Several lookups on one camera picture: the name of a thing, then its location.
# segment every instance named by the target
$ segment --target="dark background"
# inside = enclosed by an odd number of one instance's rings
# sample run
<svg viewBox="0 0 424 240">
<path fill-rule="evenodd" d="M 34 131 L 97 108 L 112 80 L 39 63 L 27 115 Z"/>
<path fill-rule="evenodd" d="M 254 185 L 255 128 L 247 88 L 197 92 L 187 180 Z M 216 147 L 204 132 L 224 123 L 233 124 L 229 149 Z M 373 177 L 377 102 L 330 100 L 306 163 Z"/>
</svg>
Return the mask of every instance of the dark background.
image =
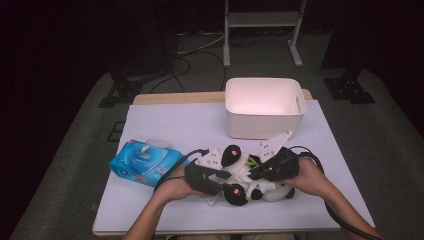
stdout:
<svg viewBox="0 0 424 240">
<path fill-rule="evenodd" d="M 232 0 L 231 9 L 298 4 Z M 169 71 L 175 34 L 222 30 L 223 9 L 223 1 L 206 0 L 0 2 L 0 238 L 13 231 L 97 80 L 111 69 Z M 359 62 L 383 80 L 421 134 L 422 9 L 395 0 L 308 0 L 301 29 L 332 30 L 322 68 Z"/>
</svg>

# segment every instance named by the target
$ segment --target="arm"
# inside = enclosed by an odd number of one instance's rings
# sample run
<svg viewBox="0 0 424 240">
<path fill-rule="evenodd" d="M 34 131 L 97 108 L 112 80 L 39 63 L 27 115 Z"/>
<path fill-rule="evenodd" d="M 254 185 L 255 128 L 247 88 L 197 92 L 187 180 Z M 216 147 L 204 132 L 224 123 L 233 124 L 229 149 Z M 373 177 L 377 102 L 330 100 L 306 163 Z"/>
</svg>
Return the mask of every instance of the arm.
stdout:
<svg viewBox="0 0 424 240">
<path fill-rule="evenodd" d="M 371 225 L 355 210 L 345 196 L 328 180 L 309 158 L 299 159 L 299 175 L 281 181 L 282 184 L 291 185 L 304 193 L 321 197 L 334 213 L 349 225 L 382 238 Z M 361 236 L 343 229 L 348 239 L 363 239 Z"/>
<path fill-rule="evenodd" d="M 184 168 L 182 167 L 177 169 L 171 176 L 177 178 L 165 181 L 153 193 L 143 211 L 141 211 L 138 218 L 125 234 L 123 240 L 150 240 L 167 203 L 186 198 L 193 194 L 199 194 L 191 189 L 184 178 L 178 178 L 181 176 L 184 176 Z"/>
</svg>

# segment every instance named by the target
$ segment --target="white plastic bin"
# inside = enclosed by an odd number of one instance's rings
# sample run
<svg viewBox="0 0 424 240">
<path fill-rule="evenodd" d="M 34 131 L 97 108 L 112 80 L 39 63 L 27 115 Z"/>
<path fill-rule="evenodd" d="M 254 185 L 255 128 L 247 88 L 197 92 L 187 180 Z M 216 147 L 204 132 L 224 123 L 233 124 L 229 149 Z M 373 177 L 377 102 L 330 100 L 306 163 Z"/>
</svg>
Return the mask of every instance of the white plastic bin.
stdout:
<svg viewBox="0 0 424 240">
<path fill-rule="evenodd" d="M 232 138 L 269 139 L 295 135 L 306 112 L 299 83 L 288 78 L 232 78 L 225 89 L 227 134 Z"/>
</svg>

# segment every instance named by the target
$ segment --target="shelf leg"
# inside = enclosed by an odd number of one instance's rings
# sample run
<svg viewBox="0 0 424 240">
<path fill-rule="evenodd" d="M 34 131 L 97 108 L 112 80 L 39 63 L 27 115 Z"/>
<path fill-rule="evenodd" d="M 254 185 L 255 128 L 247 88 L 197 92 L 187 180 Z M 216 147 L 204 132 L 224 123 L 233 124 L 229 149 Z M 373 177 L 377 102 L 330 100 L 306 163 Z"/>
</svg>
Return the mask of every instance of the shelf leg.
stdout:
<svg viewBox="0 0 424 240">
<path fill-rule="evenodd" d="M 230 45 L 228 44 L 228 38 L 229 38 L 229 22 L 228 22 L 228 15 L 229 15 L 229 9 L 228 9 L 228 1 L 225 0 L 225 26 L 224 26 L 224 67 L 230 66 Z"/>
<path fill-rule="evenodd" d="M 299 56 L 299 52 L 297 51 L 297 48 L 296 48 L 296 43 L 297 43 L 297 37 L 299 36 L 300 26 L 302 25 L 303 14 L 305 12 L 305 7 L 306 7 L 306 1 L 307 0 L 302 0 L 302 3 L 300 5 L 299 13 L 297 14 L 297 19 L 296 19 L 296 25 L 294 27 L 293 38 L 292 40 L 287 41 L 290 48 L 290 53 L 292 54 L 292 57 L 294 60 L 294 64 L 297 67 L 303 66 L 302 60 L 300 59 L 300 56 Z"/>
</svg>

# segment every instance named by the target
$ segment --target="wet wipes package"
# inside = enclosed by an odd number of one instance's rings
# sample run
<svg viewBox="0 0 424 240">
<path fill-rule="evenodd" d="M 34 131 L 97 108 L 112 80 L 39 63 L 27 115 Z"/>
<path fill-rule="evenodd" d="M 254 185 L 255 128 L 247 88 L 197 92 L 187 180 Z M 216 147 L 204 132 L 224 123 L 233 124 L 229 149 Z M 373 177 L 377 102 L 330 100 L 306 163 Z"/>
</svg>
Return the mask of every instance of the wet wipes package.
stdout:
<svg viewBox="0 0 424 240">
<path fill-rule="evenodd" d="M 154 187 L 163 174 L 182 157 L 174 149 L 132 140 L 125 143 L 109 167 L 119 177 Z"/>
</svg>

